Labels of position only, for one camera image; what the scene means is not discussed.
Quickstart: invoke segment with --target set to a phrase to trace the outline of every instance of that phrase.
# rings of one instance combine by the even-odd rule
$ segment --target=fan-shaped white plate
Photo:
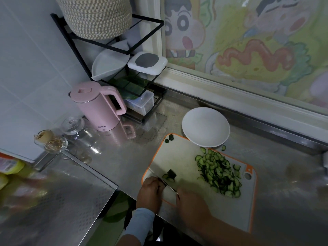
[[[128,40],[123,40],[112,44],[111,46],[123,50],[129,50]],[[128,63],[130,55],[105,49],[98,54],[92,64],[92,79],[99,81],[105,77],[112,76],[122,70]]]
[[[207,107],[188,111],[183,117],[182,129],[190,141],[206,148],[222,145],[230,134],[230,125],[224,115]]]

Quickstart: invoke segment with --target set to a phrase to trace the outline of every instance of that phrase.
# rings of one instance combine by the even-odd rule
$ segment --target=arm
[[[176,204],[186,226],[206,241],[220,246],[260,246],[251,234],[214,218],[205,201],[197,194],[178,189]]]
[[[161,206],[164,184],[156,177],[145,179],[138,193],[136,210],[117,246],[142,246]]]

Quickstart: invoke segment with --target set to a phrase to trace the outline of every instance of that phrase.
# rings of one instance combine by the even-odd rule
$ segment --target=rope basket
[[[56,0],[70,29],[79,37],[104,40],[129,29],[129,0]]]

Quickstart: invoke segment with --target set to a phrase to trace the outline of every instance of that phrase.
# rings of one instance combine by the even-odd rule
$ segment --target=plastic container lid
[[[126,101],[132,103],[133,105],[139,108],[142,108],[153,96],[154,96],[153,92],[146,90],[141,97],[134,100],[126,99]]]
[[[67,135],[78,133],[84,127],[84,119],[81,117],[70,116],[61,125],[62,131]]]

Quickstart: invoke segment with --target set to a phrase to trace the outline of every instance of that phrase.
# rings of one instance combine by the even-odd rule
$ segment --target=cutting board
[[[240,187],[241,195],[239,198],[231,198],[216,193],[208,183],[197,179],[200,172],[195,157],[198,154],[204,155],[200,147],[177,134],[173,134],[173,137],[174,139],[169,140],[167,143],[165,140],[169,139],[169,135],[165,136],[141,182],[143,183],[146,178],[154,176],[154,173],[162,177],[163,174],[172,169],[176,173],[176,177],[174,183],[170,182],[171,187],[182,186],[200,194],[214,217],[250,232],[256,192],[256,172],[254,168],[220,152],[230,162],[231,167],[234,164],[241,166],[240,182],[242,187]],[[163,190],[162,199],[164,202],[176,206],[175,193],[170,188]]]

